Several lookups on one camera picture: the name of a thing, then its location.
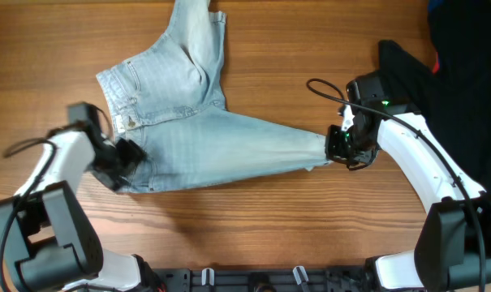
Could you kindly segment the light blue denim shorts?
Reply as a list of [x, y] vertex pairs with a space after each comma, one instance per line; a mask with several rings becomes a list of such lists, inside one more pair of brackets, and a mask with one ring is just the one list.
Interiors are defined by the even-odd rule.
[[327, 164], [322, 135], [227, 110], [220, 85], [226, 15], [177, 1], [144, 52], [97, 75], [115, 134], [144, 150], [126, 193], [209, 187]]

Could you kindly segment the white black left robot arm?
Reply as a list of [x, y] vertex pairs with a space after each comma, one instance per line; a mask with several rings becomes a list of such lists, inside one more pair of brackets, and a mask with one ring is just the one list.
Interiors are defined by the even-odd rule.
[[133, 141], [104, 135], [104, 113], [89, 103], [67, 108], [68, 124], [3, 153], [12, 157], [42, 145], [28, 181], [0, 200], [0, 287], [18, 291], [155, 291], [157, 276], [137, 255], [104, 249], [76, 198], [84, 173], [112, 191], [144, 159]]

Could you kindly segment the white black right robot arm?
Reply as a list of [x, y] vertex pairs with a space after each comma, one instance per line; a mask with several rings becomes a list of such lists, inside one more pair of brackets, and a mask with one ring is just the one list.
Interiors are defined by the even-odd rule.
[[367, 261], [366, 290], [452, 291], [491, 284], [491, 195], [437, 142], [412, 101], [384, 88], [378, 72], [352, 80], [338, 100], [343, 122], [329, 127], [327, 158], [354, 171], [387, 152], [427, 213], [413, 250]]

